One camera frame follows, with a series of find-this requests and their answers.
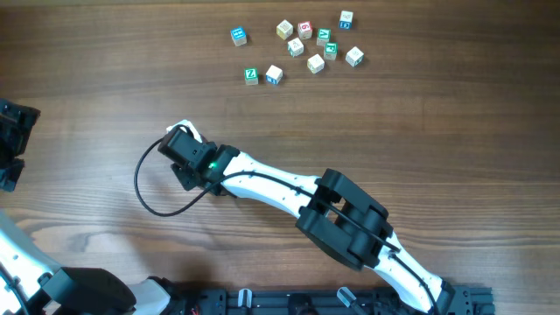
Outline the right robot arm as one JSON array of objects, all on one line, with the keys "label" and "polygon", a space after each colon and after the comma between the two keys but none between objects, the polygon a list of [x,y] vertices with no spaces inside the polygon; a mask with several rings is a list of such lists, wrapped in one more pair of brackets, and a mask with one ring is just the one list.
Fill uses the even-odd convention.
[{"label": "right robot arm", "polygon": [[384,279],[407,306],[444,314],[454,291],[400,243],[389,212],[351,179],[328,169],[320,177],[281,171],[233,146],[203,142],[184,126],[157,144],[186,190],[258,200],[290,214],[296,227],[332,259]]}]

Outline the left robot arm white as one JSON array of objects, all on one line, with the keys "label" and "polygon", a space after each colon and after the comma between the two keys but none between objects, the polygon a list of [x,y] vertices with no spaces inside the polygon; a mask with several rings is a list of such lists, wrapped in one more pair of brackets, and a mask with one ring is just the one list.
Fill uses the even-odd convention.
[{"label": "left robot arm white", "polygon": [[[1,190],[12,192],[40,111],[1,100]],[[1,313],[171,314],[172,295],[155,279],[127,285],[105,269],[65,267],[1,212]]]}]

